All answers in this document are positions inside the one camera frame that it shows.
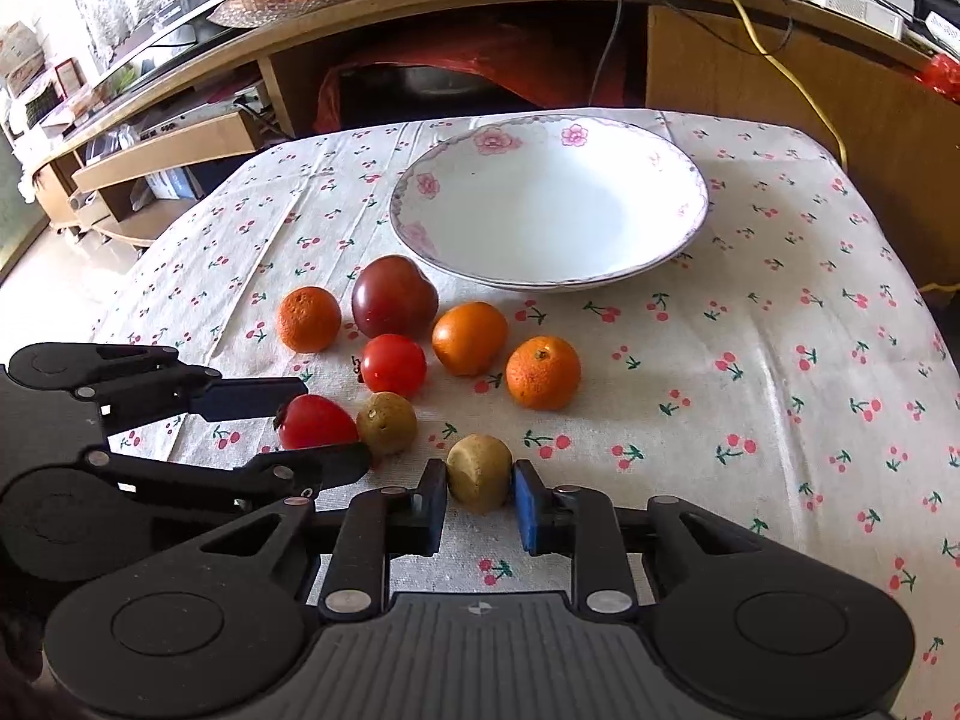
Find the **open drawer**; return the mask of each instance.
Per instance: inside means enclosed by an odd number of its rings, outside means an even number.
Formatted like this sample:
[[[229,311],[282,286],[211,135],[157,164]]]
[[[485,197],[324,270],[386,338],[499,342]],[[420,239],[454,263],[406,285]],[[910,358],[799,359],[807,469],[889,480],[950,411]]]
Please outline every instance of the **open drawer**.
[[[253,117],[245,111],[232,111],[117,151],[77,170],[73,180],[78,189],[93,191],[158,170],[250,154],[262,145],[263,137]]]

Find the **kiwi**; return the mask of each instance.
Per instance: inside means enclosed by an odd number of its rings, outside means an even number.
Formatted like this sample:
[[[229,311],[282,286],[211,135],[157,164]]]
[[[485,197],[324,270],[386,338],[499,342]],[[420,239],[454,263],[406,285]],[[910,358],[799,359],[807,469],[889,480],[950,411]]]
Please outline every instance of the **kiwi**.
[[[409,449],[416,438],[414,407],[395,392],[377,392],[358,413],[357,432],[378,458]]]
[[[446,456],[446,478],[453,495],[474,514],[498,509],[510,493],[510,449],[493,436],[473,434],[459,440]]]

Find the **cherry tomato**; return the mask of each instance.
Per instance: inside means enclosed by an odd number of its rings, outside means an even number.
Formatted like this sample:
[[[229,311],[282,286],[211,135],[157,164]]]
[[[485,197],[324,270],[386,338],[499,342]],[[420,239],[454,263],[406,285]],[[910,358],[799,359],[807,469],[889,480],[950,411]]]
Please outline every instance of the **cherry tomato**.
[[[360,375],[372,392],[413,397],[426,378],[426,355],[419,343],[385,333],[363,347]]]
[[[373,260],[357,277],[350,297],[353,321],[367,338],[399,333],[416,338],[437,315],[437,289],[416,263],[391,254]]]
[[[298,395],[274,420],[284,449],[306,449],[360,440],[353,418],[332,400],[320,395]]]

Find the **cherry pattern tablecloth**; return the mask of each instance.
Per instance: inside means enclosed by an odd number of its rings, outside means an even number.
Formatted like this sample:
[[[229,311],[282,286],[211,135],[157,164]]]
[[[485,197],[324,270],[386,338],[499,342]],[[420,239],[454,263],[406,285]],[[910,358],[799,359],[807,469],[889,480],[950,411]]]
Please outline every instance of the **cherry pattern tablecloth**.
[[[510,348],[489,375],[455,378],[425,338],[413,450],[320,505],[412,486],[426,459],[470,433],[500,437],[547,485],[588,485],[619,506],[680,495],[893,595],[917,636],[896,714],[960,716],[960,377],[864,199],[792,129],[590,112],[692,157],[710,192],[702,231],[670,262],[592,292],[498,292],[425,267],[441,311],[498,306]],[[176,346],[226,376],[299,375],[355,413],[368,393],[354,373],[365,339],[350,292],[368,262],[402,251],[387,220],[397,175],[438,141],[503,118],[355,130],[259,154],[144,254],[95,340]],[[277,341],[274,312],[308,284],[339,298],[344,327],[328,351],[296,355]],[[584,379],[563,413],[523,410],[503,385],[509,351],[535,335],[581,355]],[[277,449],[267,419],[196,416],[112,443],[219,467]],[[638,562],[635,574],[649,599]],[[395,560],[392,585],[566,589],[568,561],[525,555],[508,509],[474,517],[451,501],[440,555]]]

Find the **bowl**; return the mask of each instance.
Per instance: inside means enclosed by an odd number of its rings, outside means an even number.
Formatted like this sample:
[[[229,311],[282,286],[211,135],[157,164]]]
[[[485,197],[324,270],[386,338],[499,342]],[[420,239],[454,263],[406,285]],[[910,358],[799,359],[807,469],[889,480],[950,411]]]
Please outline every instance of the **bowl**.
[[[440,271],[562,292],[668,260],[708,205],[704,178],[673,143],[612,119],[545,114],[438,143],[397,181],[390,222]]]

